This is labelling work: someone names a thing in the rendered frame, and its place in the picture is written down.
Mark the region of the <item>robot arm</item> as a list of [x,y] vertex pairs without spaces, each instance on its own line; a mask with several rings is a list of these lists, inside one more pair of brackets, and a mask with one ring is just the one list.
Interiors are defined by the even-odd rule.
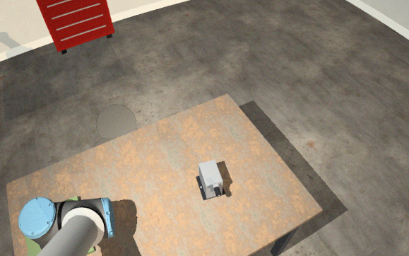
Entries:
[[37,256],[86,256],[115,234],[112,202],[102,197],[67,202],[36,197],[20,211],[18,225],[40,245]]

